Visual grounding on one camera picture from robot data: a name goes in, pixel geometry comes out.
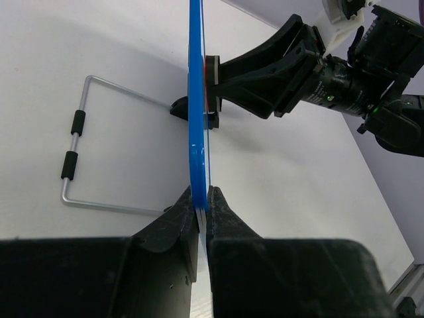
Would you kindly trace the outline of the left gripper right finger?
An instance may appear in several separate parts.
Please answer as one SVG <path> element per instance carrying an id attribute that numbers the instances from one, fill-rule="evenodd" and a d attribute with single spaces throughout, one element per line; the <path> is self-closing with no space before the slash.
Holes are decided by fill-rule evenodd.
<path id="1" fill-rule="evenodd" d="M 207 257 L 215 317 L 395 317 L 359 242 L 262 238 L 218 187 L 208 193 Z"/>

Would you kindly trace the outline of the blue framed whiteboard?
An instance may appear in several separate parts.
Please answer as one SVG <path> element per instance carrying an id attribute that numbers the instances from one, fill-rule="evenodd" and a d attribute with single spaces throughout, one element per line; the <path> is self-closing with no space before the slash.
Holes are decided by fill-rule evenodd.
<path id="1" fill-rule="evenodd" d="M 203 31 L 203 2 L 190 1 L 187 81 L 189 177 L 199 237 L 203 249 L 207 250 L 207 194 L 211 181 Z"/>

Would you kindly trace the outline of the black whiteboard eraser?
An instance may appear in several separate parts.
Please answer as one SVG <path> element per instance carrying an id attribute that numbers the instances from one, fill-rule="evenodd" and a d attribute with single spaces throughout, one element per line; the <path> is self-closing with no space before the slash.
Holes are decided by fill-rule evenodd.
<path id="1" fill-rule="evenodd" d="M 220 56 L 205 57 L 206 86 L 211 87 L 219 83 Z"/>

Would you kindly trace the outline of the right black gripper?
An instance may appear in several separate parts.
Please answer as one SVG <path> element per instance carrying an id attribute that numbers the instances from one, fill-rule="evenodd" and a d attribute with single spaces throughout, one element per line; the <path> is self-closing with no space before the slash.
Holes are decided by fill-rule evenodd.
<path id="1" fill-rule="evenodd" d="M 300 102 L 363 117 L 391 80 L 346 60 L 315 54 L 315 29 L 293 14 L 268 40 L 219 66 L 217 97 L 267 119 Z"/>

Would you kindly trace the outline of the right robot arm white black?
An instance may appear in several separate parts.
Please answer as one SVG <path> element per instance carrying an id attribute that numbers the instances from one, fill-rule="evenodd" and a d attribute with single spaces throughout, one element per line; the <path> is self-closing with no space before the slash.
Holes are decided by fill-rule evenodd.
<path id="1" fill-rule="evenodd" d="M 325 1 L 321 21 L 297 14 L 267 41 L 220 63 L 206 58 L 209 104 L 262 119 L 300 102 L 361 117 L 384 149 L 423 155 L 423 97 L 405 88 L 423 67 L 423 26 L 376 1 Z"/>

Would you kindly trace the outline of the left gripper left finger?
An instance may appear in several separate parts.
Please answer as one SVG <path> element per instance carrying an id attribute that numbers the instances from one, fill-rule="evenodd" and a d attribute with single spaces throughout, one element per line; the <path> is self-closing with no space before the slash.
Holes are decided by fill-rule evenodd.
<path id="1" fill-rule="evenodd" d="M 185 190 L 129 237 L 1 241 L 2 317 L 188 317 L 198 226 Z"/>

